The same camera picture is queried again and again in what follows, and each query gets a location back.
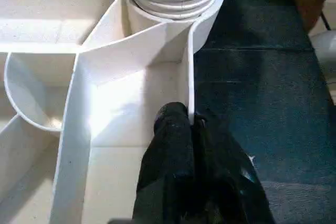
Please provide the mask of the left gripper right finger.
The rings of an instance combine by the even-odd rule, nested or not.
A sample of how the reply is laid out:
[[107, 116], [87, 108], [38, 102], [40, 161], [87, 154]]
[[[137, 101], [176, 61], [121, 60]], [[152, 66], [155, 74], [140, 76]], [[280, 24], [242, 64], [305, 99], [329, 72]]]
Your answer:
[[216, 120], [196, 115], [193, 147], [199, 200], [209, 223], [275, 223], [252, 158]]

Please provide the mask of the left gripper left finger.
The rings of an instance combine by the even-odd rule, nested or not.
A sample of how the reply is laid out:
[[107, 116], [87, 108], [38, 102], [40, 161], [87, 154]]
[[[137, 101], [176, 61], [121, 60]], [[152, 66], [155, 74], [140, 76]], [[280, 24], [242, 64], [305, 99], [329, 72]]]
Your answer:
[[139, 172], [135, 223], [181, 223], [190, 210], [195, 168], [191, 125], [180, 102], [160, 108]]

